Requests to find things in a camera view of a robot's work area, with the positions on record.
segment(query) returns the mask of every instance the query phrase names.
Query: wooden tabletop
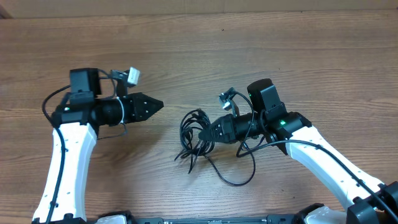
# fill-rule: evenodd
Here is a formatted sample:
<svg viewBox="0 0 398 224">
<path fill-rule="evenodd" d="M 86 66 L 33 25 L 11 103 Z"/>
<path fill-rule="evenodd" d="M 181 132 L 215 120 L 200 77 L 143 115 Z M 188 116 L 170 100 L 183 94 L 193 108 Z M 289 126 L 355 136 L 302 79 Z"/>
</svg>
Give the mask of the wooden tabletop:
<svg viewBox="0 0 398 224">
<path fill-rule="evenodd" d="M 298 111 L 367 173 L 398 180 L 398 11 L 268 12 L 0 20 L 0 223 L 29 223 L 44 190 L 52 128 L 41 102 L 69 84 L 70 69 L 142 72 L 142 91 L 165 107 L 129 134 L 95 147 L 86 213 L 131 210 L 137 217 L 243 217 L 295 213 L 315 202 L 341 209 L 303 165 L 276 147 L 256 152 L 244 187 L 222 182 L 208 161 L 174 157 L 180 120 L 202 108 L 226 114 L 218 94 L 271 78 Z M 105 94 L 111 85 L 102 82 Z M 49 103 L 53 110 L 60 97 Z M 238 100 L 241 112 L 248 112 Z M 101 127 L 100 136 L 119 127 Z M 237 145 L 211 153 L 229 180 L 246 180 Z"/>
</svg>

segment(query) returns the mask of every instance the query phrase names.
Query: wooden table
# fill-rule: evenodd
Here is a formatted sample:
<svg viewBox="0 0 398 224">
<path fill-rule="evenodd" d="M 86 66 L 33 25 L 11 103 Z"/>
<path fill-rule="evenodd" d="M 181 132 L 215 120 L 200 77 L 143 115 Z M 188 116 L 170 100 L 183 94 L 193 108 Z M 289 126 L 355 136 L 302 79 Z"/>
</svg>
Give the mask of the wooden table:
<svg viewBox="0 0 398 224">
<path fill-rule="evenodd" d="M 95 147 L 88 217 L 115 210 L 137 217 L 258 216 L 315 202 L 341 209 L 310 171 L 276 147 L 255 153 L 257 173 L 244 187 L 222 182 L 204 158 L 190 175 L 188 161 L 173 161 L 185 113 L 202 108 L 214 121 L 226 114 L 219 93 L 233 86 L 247 94 L 261 78 L 271 78 L 288 110 L 306 116 L 359 168 L 387 184 L 398 180 L 398 11 L 1 20 L 1 223 L 29 223 L 44 190 L 52 128 L 42 100 L 69 84 L 69 69 L 130 66 L 142 72 L 131 91 L 165 107 L 129 124 L 127 136 Z M 111 92 L 109 83 L 102 86 Z M 102 127 L 100 135 L 120 131 Z M 235 157 L 236 147 L 217 144 L 211 157 L 239 182 L 252 164 Z"/>
</svg>

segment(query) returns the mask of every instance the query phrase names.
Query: table surface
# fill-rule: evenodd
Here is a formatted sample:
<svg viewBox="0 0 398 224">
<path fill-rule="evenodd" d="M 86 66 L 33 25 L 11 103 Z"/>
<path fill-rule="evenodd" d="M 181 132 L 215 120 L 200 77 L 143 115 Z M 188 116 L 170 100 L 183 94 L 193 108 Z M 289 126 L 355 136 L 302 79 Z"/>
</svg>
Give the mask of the table surface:
<svg viewBox="0 0 398 224">
<path fill-rule="evenodd" d="M 163 100 L 150 120 L 93 151 L 86 213 L 131 210 L 137 217 L 201 218 L 295 213 L 315 202 L 341 209 L 303 165 L 272 147 L 255 153 L 244 187 L 222 182 L 181 150 L 180 120 L 202 108 L 226 114 L 218 94 L 271 78 L 337 150 L 389 184 L 398 180 L 398 11 L 267 12 L 0 20 L 0 223 L 29 223 L 44 190 L 52 128 L 42 100 L 69 84 L 73 68 L 142 72 L 130 90 Z M 102 83 L 105 94 L 111 85 Z M 60 97 L 49 103 L 55 108 Z M 238 100 L 242 112 L 249 108 Z M 121 128 L 102 127 L 100 136 Z M 236 182 L 252 171 L 237 145 L 211 153 Z"/>
</svg>

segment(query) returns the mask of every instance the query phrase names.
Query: beige wall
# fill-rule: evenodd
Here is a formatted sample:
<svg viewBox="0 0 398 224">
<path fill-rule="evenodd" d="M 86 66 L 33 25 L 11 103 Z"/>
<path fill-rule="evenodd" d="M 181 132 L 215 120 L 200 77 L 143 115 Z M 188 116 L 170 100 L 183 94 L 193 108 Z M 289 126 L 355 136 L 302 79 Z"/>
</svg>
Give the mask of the beige wall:
<svg viewBox="0 0 398 224">
<path fill-rule="evenodd" d="M 13 18 L 395 9 L 398 0 L 0 0 Z"/>
</svg>

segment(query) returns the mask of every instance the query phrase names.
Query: wood grain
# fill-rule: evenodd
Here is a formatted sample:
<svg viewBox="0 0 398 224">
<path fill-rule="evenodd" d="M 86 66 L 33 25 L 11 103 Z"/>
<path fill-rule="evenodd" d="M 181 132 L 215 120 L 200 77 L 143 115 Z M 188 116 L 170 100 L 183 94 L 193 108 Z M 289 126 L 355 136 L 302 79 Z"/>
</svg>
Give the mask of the wood grain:
<svg viewBox="0 0 398 224">
<path fill-rule="evenodd" d="M 89 217 L 113 210 L 241 217 L 295 213 L 315 202 L 341 209 L 310 171 L 277 148 L 255 154 L 257 173 L 244 187 L 223 183 L 203 158 L 190 175 L 188 161 L 173 161 L 185 113 L 202 108 L 214 121 L 225 114 L 220 92 L 233 86 L 245 93 L 260 78 L 271 78 L 287 108 L 311 120 L 358 167 L 388 184 L 398 179 L 398 11 L 1 20 L 0 30 L 0 223 L 32 218 L 52 151 L 40 105 L 69 83 L 69 69 L 81 67 L 135 66 L 142 76 L 132 91 L 165 104 L 150 120 L 128 125 L 127 136 L 96 146 Z M 109 83 L 102 86 L 111 92 Z M 100 135 L 119 131 L 103 127 Z M 235 145 L 217 144 L 211 157 L 227 178 L 242 181 L 252 165 L 235 152 Z"/>
</svg>

